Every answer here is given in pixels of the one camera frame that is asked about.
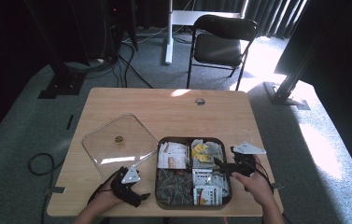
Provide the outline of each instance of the chair backrest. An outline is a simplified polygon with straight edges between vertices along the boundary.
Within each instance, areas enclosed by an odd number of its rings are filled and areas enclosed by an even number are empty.
[[[193,24],[193,32],[205,30],[212,35],[227,39],[253,41],[258,33],[258,24],[251,20],[203,15]]]

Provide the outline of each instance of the white desk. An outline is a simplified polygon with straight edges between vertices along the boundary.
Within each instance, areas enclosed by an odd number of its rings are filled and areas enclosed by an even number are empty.
[[[231,18],[241,17],[241,13],[173,10],[173,0],[169,0],[169,36],[167,37],[166,49],[167,64],[171,64],[173,59],[173,25],[193,25],[199,17],[205,14]]]

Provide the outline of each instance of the black folding chair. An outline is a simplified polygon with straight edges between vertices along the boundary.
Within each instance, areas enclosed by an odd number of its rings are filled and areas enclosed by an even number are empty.
[[[236,86],[238,91],[248,49],[256,38],[257,32],[258,25],[251,20],[216,15],[201,16],[192,27],[187,89],[190,87],[190,73],[193,65],[232,70],[229,77],[241,66]]]

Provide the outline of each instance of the wooden table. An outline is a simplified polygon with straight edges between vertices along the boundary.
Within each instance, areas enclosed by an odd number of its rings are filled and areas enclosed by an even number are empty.
[[[202,98],[204,105],[195,100]],[[94,190],[104,182],[81,144],[91,131],[125,113],[134,114],[157,140],[165,136],[216,137],[225,146],[227,160],[232,162],[231,146],[244,141],[263,148],[260,133],[248,97],[240,91],[158,90],[94,88],[80,117],[56,187],[64,193],[53,193],[48,214],[53,217],[76,216]],[[137,169],[142,180],[133,186],[139,194],[151,193],[134,208],[122,203],[108,212],[109,217],[256,217],[261,208],[243,185],[231,177],[232,200],[216,212],[205,210],[163,210],[155,200],[156,160],[152,157]],[[266,155],[260,155],[263,167],[274,182]],[[278,192],[275,199],[283,211]]]

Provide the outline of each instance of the person's right hand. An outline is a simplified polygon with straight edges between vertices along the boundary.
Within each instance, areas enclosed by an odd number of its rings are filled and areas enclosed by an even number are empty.
[[[260,164],[258,156],[254,155],[254,158],[255,162]],[[257,164],[256,168],[264,173],[263,168],[260,165]],[[274,202],[275,198],[268,182],[257,171],[252,173],[250,177],[241,175],[237,172],[233,172],[232,176],[248,189],[259,205],[264,206]]]

